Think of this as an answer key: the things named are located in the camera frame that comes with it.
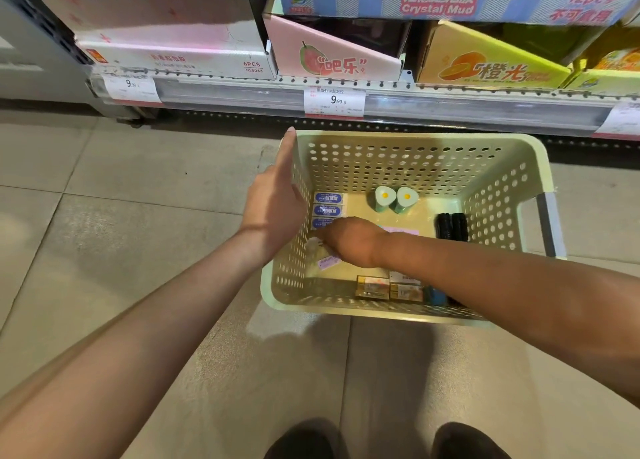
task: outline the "blue label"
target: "blue label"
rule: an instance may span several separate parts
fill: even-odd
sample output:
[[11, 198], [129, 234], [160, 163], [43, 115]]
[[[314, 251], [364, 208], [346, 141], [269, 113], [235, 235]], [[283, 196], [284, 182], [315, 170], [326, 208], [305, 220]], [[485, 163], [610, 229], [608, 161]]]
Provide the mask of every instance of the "blue label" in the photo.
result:
[[316, 203], [342, 204], [342, 195], [339, 192], [317, 192]]
[[336, 218], [342, 216], [342, 207], [328, 206], [326, 204], [316, 204], [316, 206], [314, 206], [314, 214], [316, 216], [332, 216]]
[[311, 226], [315, 229], [324, 228], [325, 226], [332, 224], [333, 221], [335, 220], [331, 218], [314, 218], [311, 220]]

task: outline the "basket handle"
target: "basket handle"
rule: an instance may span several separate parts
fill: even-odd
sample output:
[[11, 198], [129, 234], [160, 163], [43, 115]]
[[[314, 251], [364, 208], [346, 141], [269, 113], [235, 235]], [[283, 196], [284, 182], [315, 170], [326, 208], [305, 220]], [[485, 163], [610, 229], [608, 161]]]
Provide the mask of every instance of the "basket handle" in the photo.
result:
[[566, 258], [566, 248], [560, 227], [560, 216], [555, 192], [543, 192], [536, 196], [538, 215], [542, 228], [542, 240], [548, 257]]

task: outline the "person's left hand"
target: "person's left hand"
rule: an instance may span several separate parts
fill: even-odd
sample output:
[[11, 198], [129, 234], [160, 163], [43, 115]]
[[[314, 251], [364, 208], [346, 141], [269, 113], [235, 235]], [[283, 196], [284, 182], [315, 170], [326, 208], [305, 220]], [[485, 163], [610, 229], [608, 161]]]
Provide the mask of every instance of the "person's left hand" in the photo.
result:
[[291, 167], [296, 129], [284, 134], [275, 165], [258, 174], [249, 188], [240, 232], [257, 232], [264, 263], [298, 233], [307, 215], [307, 204], [295, 184]]

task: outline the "person's right hand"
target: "person's right hand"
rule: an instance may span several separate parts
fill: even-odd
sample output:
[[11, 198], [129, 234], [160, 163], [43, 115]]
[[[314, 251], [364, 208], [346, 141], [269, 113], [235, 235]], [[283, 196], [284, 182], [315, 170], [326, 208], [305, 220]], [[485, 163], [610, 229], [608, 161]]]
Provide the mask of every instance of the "person's right hand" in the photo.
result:
[[362, 268], [380, 267], [380, 240], [387, 232], [377, 224], [356, 217], [336, 218], [316, 235], [343, 261]]

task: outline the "forearm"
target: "forearm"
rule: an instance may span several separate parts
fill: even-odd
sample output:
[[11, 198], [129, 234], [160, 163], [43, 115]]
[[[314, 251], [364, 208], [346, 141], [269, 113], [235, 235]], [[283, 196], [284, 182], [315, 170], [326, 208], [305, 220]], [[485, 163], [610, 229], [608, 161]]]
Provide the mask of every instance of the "forearm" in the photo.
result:
[[0, 457], [119, 457], [260, 258], [256, 235], [236, 234], [43, 369], [0, 428]]
[[539, 255], [393, 233], [381, 267], [419, 278], [617, 392], [640, 396], [640, 280]]

